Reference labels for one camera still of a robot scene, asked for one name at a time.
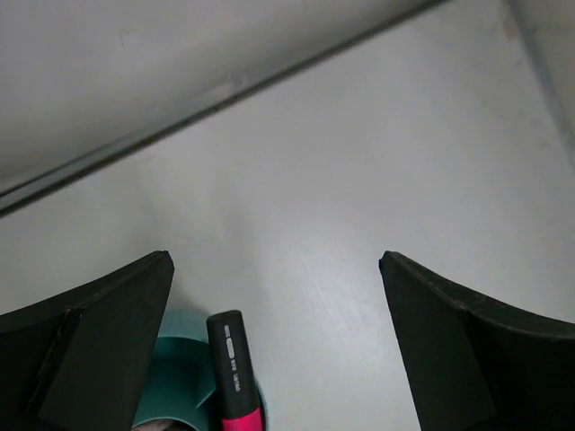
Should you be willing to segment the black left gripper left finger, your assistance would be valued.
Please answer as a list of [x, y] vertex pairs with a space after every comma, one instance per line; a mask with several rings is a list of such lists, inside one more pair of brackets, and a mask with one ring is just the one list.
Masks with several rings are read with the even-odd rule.
[[3, 430], [130, 430], [173, 281], [166, 251], [1, 317]]

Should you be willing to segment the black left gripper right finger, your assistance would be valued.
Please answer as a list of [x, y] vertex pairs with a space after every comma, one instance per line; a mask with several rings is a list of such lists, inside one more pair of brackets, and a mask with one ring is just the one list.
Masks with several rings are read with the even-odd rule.
[[574, 326], [458, 285], [396, 251], [379, 261], [423, 430], [572, 430]]

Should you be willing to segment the teal plastic cup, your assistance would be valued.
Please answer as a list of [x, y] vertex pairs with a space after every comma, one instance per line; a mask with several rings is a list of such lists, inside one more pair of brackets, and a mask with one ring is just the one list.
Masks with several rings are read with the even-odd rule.
[[[186, 310], [164, 314], [134, 429], [224, 430], [208, 344], [208, 317]], [[266, 430], [266, 403], [259, 384], [258, 388]]]

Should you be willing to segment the black pink marker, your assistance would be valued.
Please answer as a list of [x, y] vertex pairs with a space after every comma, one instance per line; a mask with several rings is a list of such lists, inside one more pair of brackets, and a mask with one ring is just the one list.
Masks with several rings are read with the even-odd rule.
[[263, 431], [263, 404], [242, 313], [209, 316], [207, 331], [222, 428]]

